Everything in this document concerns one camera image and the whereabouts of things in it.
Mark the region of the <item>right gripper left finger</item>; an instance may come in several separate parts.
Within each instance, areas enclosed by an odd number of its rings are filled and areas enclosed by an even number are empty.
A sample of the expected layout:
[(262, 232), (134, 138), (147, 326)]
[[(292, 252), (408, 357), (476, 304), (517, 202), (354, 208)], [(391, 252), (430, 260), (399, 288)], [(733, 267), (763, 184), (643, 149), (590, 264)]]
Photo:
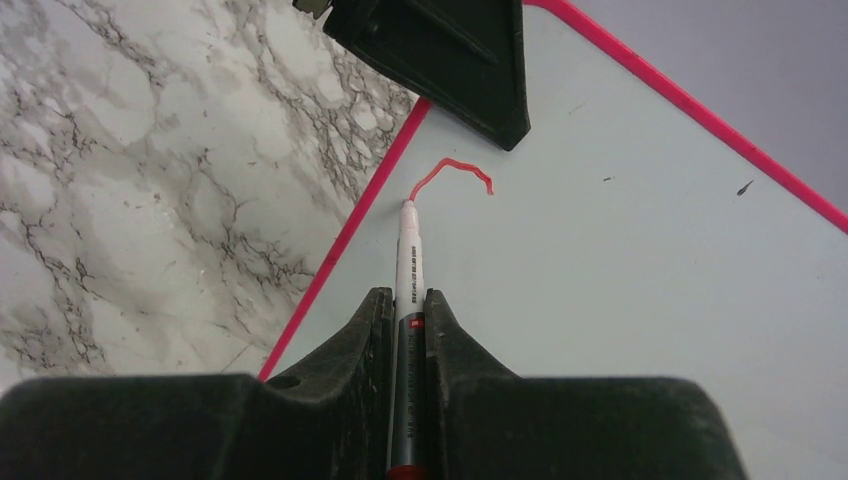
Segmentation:
[(39, 378), (1, 399), (5, 479), (379, 479), (388, 288), (306, 357), (248, 374)]

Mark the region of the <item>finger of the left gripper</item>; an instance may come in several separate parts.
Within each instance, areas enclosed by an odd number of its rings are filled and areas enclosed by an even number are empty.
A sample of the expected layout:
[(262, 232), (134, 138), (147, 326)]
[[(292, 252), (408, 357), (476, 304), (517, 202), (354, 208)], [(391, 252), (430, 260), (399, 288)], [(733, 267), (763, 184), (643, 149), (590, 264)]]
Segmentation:
[(531, 129), (523, 5), (515, 0), (333, 1), (323, 30), (371, 68), (505, 151)]

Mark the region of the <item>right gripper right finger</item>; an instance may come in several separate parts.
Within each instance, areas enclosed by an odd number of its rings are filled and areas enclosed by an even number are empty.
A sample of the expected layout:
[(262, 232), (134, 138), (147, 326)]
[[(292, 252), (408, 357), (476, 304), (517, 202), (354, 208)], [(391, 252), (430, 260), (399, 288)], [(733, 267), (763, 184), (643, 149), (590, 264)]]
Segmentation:
[(432, 479), (743, 479), (720, 410), (670, 377), (522, 377), (425, 301)]

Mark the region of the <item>red white marker pen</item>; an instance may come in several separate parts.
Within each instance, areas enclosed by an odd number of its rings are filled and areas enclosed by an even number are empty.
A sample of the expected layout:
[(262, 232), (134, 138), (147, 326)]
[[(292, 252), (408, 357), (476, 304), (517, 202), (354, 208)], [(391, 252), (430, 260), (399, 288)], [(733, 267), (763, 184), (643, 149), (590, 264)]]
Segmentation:
[(426, 335), (420, 222), (414, 202), (400, 211), (394, 287), (392, 408), (388, 479), (424, 479)]

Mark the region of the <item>pink framed whiteboard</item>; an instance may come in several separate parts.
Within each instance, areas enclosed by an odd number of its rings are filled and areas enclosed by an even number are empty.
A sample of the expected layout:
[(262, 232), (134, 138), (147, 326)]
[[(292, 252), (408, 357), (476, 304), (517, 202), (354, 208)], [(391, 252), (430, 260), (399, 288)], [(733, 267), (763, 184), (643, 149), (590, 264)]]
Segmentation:
[(393, 282), (422, 182), (425, 283), (509, 368), (690, 379), (751, 478), (845, 478), (846, 214), (571, 3), (523, 20), (529, 134), (418, 101), (262, 375)]

